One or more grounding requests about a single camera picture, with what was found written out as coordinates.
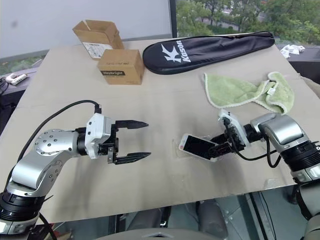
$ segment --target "phone screen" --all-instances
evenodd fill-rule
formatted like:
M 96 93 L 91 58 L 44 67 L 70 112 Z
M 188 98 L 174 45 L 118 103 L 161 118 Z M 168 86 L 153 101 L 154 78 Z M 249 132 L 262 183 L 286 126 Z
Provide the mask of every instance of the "phone screen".
M 211 147 L 214 146 L 215 144 L 213 142 L 208 142 L 194 136 L 188 136 L 187 140 L 185 141 L 183 150 L 204 159 L 210 160 L 211 157 L 209 156 L 208 151 Z

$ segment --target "brown box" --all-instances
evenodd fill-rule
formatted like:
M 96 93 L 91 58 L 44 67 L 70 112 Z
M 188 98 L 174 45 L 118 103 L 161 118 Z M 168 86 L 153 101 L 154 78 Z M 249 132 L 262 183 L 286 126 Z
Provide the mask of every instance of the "brown box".
M 124 49 L 119 31 L 112 21 L 85 20 L 72 30 L 94 60 L 99 60 L 106 49 Z
M 105 51 L 98 68 L 109 84 L 140 85 L 145 66 L 138 50 Z

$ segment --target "green towel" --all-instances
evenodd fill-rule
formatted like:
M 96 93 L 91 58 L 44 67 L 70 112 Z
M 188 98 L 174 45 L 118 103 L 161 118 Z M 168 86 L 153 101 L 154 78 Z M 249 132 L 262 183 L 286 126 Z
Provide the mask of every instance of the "green towel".
M 216 108 L 237 107 L 255 102 L 275 113 L 286 114 L 294 105 L 295 94 L 280 72 L 270 72 L 259 86 L 236 78 L 204 74 L 205 91 Z

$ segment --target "box label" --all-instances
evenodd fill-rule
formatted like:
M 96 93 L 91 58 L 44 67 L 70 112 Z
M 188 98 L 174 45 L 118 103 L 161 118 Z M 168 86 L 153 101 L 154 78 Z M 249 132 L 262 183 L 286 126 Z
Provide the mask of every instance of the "box label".
M 85 49 L 94 59 L 100 59 L 106 49 L 113 49 L 109 44 L 83 42 Z
M 112 77 L 116 77 L 116 76 L 125 76 L 125 72 L 124 71 L 108 71 L 108 70 L 102 70 L 100 71 L 102 73 L 103 76 L 112 76 Z

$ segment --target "smartphone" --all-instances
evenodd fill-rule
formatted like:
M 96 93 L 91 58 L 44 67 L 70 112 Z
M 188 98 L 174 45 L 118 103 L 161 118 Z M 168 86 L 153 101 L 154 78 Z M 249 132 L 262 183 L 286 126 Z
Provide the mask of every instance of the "smartphone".
M 181 139 L 179 149 L 190 155 L 210 160 L 211 157 L 209 156 L 209 149 L 215 145 L 216 144 L 212 141 L 204 140 L 190 134 L 185 134 Z

